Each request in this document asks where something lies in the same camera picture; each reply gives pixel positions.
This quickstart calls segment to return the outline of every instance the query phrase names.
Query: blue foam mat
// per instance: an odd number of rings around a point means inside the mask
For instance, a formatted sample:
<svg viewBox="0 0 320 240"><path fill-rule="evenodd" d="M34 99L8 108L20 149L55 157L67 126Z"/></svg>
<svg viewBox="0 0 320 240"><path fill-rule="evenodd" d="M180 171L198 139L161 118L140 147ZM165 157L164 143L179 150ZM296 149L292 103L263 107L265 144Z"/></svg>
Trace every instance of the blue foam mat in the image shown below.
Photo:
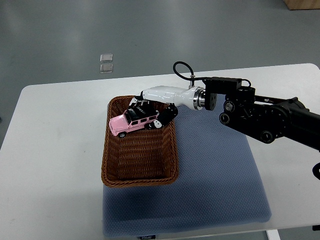
<svg viewBox="0 0 320 240"><path fill-rule="evenodd" d="M170 185L103 187L106 237L267 222L265 190L247 138L219 122L224 96L214 111L181 106L175 118L179 177Z"/></svg>

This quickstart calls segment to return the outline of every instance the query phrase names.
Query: concrete floor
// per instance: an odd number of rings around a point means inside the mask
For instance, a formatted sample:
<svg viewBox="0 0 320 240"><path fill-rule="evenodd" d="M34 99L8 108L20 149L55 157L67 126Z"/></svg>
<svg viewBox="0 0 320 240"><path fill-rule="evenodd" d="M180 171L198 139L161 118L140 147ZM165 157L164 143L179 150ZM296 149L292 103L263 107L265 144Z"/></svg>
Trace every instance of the concrete floor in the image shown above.
<svg viewBox="0 0 320 240"><path fill-rule="evenodd" d="M0 145L28 85L171 74L176 61L196 72L320 67L319 39L320 10L289 11L283 0L0 0ZM112 73L99 73L103 53L113 53ZM320 239L311 227L279 233Z"/></svg>

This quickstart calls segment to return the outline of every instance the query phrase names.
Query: pink toy car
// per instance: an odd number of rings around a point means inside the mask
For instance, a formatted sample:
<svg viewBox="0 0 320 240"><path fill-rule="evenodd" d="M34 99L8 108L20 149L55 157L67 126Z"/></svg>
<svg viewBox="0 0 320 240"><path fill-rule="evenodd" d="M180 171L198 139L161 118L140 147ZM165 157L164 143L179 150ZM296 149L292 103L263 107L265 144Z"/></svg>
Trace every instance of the pink toy car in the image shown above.
<svg viewBox="0 0 320 240"><path fill-rule="evenodd" d="M159 112L151 104L133 106L123 114L109 121L109 128L114 136L124 138L127 133L144 129L146 124L157 119Z"/></svg>

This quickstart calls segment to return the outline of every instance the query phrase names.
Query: wicker basket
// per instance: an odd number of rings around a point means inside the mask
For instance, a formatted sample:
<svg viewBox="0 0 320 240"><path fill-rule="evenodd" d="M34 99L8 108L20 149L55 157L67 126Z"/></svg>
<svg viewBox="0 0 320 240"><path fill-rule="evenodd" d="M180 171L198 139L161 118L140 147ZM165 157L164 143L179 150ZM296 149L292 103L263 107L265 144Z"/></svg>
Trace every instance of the wicker basket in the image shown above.
<svg viewBox="0 0 320 240"><path fill-rule="evenodd" d="M113 136L109 129L109 120L123 114L132 98L117 96L108 105L102 182L111 188L171 184L179 174L174 121L160 129L129 132L124 138ZM168 106L152 104L160 113Z"/></svg>

